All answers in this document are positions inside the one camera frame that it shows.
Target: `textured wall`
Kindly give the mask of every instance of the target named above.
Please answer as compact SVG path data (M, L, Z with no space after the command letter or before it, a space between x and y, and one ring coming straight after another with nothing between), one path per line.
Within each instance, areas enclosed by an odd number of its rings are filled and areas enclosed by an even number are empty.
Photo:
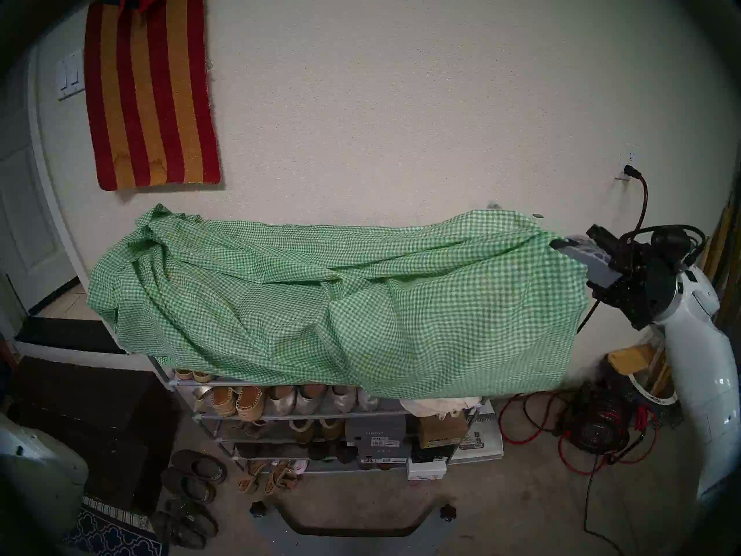
M416 225L497 202L565 234L646 224L712 231L741 105L674 0L206 0L224 184L105 193L85 97L53 66L85 12L40 47L39 111L63 214L88 269L157 202L264 222ZM631 344L600 308L572 372Z

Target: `doormat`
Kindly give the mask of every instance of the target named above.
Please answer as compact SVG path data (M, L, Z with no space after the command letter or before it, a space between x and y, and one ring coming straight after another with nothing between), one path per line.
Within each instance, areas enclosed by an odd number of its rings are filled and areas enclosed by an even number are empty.
M146 516L88 497L82 500L77 526L65 534L63 542L96 556L168 556L170 553L170 546L157 540Z

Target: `light switch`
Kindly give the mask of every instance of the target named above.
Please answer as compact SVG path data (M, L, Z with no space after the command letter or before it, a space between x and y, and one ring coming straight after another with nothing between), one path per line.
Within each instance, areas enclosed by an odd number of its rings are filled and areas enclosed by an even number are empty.
M60 60L56 64L56 89L58 93L63 93L67 88L67 67L65 60Z
M85 89L82 50L70 53L56 64L56 97L59 101Z
M67 63L65 63L65 67L67 68L67 83L69 83L70 85L77 85L80 81L79 52L76 51L75 53L71 53L67 57Z

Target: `white door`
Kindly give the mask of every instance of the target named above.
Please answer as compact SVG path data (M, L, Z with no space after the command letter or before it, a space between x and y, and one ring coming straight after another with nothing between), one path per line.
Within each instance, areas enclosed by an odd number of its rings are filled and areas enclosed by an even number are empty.
M76 274L38 181L26 72L24 57L0 78L0 277L28 310Z

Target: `green gingham cloth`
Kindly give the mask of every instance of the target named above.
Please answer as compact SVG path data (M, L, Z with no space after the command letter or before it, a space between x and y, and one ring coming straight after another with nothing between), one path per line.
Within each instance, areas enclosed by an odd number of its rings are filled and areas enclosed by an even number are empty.
M395 398L532 392L560 383L587 302L557 237L513 211L382 228L157 205L100 259L88 302L167 367Z

